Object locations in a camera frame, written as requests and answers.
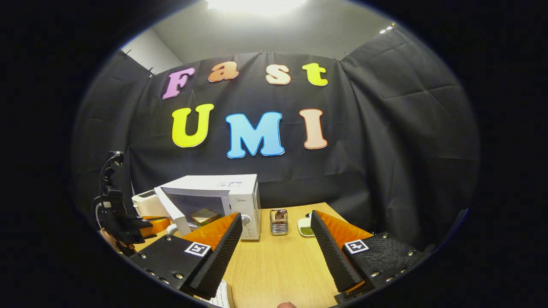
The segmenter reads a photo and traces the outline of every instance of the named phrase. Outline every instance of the wooden table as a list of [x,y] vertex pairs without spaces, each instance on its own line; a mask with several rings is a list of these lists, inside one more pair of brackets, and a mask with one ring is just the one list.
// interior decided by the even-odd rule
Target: wooden table
[[[343,219],[326,203],[287,207],[289,233],[270,234],[270,209],[261,210],[261,235],[258,241],[240,241],[223,279],[232,287],[236,308],[276,308],[290,301],[297,308],[336,305],[335,282],[327,269],[315,237],[299,233],[297,220],[313,209]],[[136,244],[137,251],[163,236]]]

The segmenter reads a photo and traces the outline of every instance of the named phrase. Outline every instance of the black cable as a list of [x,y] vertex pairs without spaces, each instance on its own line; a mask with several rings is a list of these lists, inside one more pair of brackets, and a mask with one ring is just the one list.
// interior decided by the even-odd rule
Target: black cable
[[101,196],[95,197],[92,201],[92,217],[95,217],[95,202],[97,201],[97,199],[101,199]]

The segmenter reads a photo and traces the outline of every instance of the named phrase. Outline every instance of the white wall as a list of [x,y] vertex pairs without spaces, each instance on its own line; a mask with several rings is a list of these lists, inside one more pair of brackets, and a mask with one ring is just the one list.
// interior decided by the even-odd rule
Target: white wall
[[152,72],[161,73],[173,67],[182,65],[181,60],[169,49],[152,28],[146,30],[121,48],[123,52],[129,52],[137,63]]

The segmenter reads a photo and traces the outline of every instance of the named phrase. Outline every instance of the colorful foam letter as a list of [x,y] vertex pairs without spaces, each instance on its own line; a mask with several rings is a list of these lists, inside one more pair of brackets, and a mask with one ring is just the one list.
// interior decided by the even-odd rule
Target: colorful foam letter
[[319,121],[319,117],[321,117],[323,112],[320,109],[303,109],[299,111],[299,114],[305,119],[305,148],[315,150],[326,147],[327,140],[323,138],[322,126]]
[[271,84],[288,84],[291,82],[289,69],[285,65],[271,64],[266,67],[266,81]]
[[196,130],[196,134],[192,136],[186,134],[186,117],[190,114],[190,108],[173,111],[173,142],[180,147],[193,147],[202,143],[207,136],[209,112],[212,109],[213,104],[203,104],[196,107],[196,111],[198,112],[198,129]]
[[165,90],[165,94],[162,96],[163,99],[174,98],[179,95],[179,89],[182,89],[189,76],[192,76],[196,70],[194,67],[185,69],[179,72],[174,72],[169,74],[169,84],[168,88]]
[[325,73],[326,70],[323,67],[320,67],[318,63],[310,63],[302,67],[303,70],[306,70],[306,75],[310,83],[313,85],[319,85],[320,87],[327,84],[327,79],[322,79],[320,73]]
[[279,122],[282,114],[279,112],[267,112],[262,115],[253,128],[247,117],[241,113],[235,113],[226,117],[230,124],[230,151],[226,153],[229,158],[242,158],[246,152],[242,149],[242,142],[252,156],[257,154],[262,143],[261,154],[264,156],[281,155],[286,151],[279,140]]
[[223,79],[233,79],[238,76],[236,71],[237,64],[234,61],[219,63],[211,69],[213,73],[209,74],[208,80],[211,82],[221,81]]

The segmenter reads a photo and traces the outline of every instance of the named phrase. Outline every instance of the microwave knob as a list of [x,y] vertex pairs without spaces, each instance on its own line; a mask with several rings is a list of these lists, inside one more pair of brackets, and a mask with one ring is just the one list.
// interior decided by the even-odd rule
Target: microwave knob
[[251,222],[251,218],[249,218],[249,216],[247,216],[247,215],[242,215],[242,225],[245,226],[246,224],[248,224],[248,223],[250,223],[250,222]]

